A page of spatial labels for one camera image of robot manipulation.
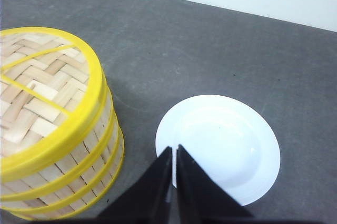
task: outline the woven bamboo lid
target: woven bamboo lid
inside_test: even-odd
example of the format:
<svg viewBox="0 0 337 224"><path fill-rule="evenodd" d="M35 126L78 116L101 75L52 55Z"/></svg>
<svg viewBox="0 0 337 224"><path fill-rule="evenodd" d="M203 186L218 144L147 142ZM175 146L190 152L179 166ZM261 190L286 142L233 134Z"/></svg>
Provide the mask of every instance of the woven bamboo lid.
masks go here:
<svg viewBox="0 0 337 224"><path fill-rule="evenodd" d="M85 136L106 82L94 51L67 32L1 31L1 180L52 164Z"/></svg>

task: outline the gray countertop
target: gray countertop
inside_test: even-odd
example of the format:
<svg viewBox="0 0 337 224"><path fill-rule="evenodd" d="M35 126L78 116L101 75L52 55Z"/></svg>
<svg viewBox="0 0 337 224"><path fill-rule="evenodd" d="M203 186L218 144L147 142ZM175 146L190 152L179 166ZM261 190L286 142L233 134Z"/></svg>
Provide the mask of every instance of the gray countertop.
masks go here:
<svg viewBox="0 0 337 224"><path fill-rule="evenodd" d="M337 219L337 33L183 0L1 0L1 29L20 26L85 40L114 95L123 169L79 217L101 212L156 158L168 109L219 94L260 113L281 150L274 186L246 208L261 218ZM5 212L2 220L16 221Z"/></svg>

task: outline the white bowl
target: white bowl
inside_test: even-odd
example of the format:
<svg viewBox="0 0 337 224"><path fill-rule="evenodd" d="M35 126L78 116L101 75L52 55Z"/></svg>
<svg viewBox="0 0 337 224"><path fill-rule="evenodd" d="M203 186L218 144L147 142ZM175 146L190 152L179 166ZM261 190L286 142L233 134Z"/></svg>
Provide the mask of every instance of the white bowl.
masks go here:
<svg viewBox="0 0 337 224"><path fill-rule="evenodd" d="M242 206L261 198L279 173L280 149L273 130L254 109L232 98L200 95L173 106L157 130L157 156L179 144ZM173 151L174 186L175 157Z"/></svg>

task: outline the yellow rim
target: yellow rim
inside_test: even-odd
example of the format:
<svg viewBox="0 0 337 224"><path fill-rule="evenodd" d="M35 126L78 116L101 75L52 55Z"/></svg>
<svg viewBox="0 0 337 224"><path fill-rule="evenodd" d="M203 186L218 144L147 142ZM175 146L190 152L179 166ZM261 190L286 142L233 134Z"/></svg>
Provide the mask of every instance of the yellow rim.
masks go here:
<svg viewBox="0 0 337 224"><path fill-rule="evenodd" d="M122 143L122 152L124 152L124 140L123 135L121 133L121 130L118 131L118 144ZM49 206L45 207L37 207L37 208L28 208L28 209L14 209L14 208L3 208L4 210L10 211L12 213L22 213L22 214L35 214L35 213L46 213L51 211L59 210L65 206L68 206L72 202L75 202L76 200L80 199L82 196L84 196L86 193L88 193L92 188L94 188L97 183L101 181L101 179L106 175L108 172L108 169L112 165L112 162L115 159L115 156L117 154L117 148L114 150L114 152L111 154L108 162L105 164L105 166L97 173L95 178L93 178L86 186L82 187L79 191L74 193L73 195L70 195L67 198L64 198L60 201L57 201L54 204L51 204Z"/></svg>
<svg viewBox="0 0 337 224"><path fill-rule="evenodd" d="M115 176L111 179L110 183L107 185L107 187L104 188L104 190L96 197L94 198L92 201L90 201L86 206L80 208L79 210L76 210L74 212L71 212L71 213L68 213L66 215L63 215L63 216L60 216L59 218L51 218L50 220L53 220L53 219L63 219L63 218L69 218L69 217L72 217L74 215L77 215L81 212L83 212L84 210L88 209L89 207L91 207L93 204L95 204L97 201L99 201L103 195L106 194L106 192L111 188L111 186L114 184L116 178L118 177L120 171L121 171L121 167L122 167L122 164L123 164L123 161L124 161L124 138L123 138L123 133L122 131L120 131L120 134L121 134L121 137L122 137L122 148L123 148L123 154L122 154L122 159L118 165L118 168L117 168L117 171L115 173ZM29 218L27 216L24 216L24 215L20 215L19 213L13 213L11 212L11 214L15 215L15 216L18 216L22 219L26 219L26 220L35 220L34 218Z"/></svg>
<svg viewBox="0 0 337 224"><path fill-rule="evenodd" d="M1 31L1 35L29 32L59 36L80 49L88 62L90 78L83 99L54 132L17 154L1 158L1 182L29 176L67 155L84 139L84 133L94 125L93 118L104 106L106 80L95 52L87 43L68 32L45 27L7 29Z"/></svg>
<svg viewBox="0 0 337 224"><path fill-rule="evenodd" d="M51 194L54 191L61 189L62 187L71 183L74 179L78 178L83 172L85 172L89 166L91 166L98 156L102 153L103 149L106 148L111 134L113 132L114 126L118 127L118 120L113 107L110 111L109 121L107 123L107 128L104 131L104 134L98 141L97 145L91 152L73 169L69 170L65 175L46 183L45 185L34 188L29 191L19 192L16 194L10 195L1 195L1 201L19 201L19 200L29 200L39 198L46 194ZM114 143L112 152L117 148L118 140Z"/></svg>

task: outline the bamboo steamer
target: bamboo steamer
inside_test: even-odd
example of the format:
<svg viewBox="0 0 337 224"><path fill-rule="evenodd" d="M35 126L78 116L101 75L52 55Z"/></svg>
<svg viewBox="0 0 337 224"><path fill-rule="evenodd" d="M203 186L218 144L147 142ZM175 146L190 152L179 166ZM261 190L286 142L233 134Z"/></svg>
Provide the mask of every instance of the bamboo steamer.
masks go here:
<svg viewBox="0 0 337 224"><path fill-rule="evenodd" d="M1 208L24 219L73 216L109 189L124 140L98 58L42 27L1 32Z"/></svg>

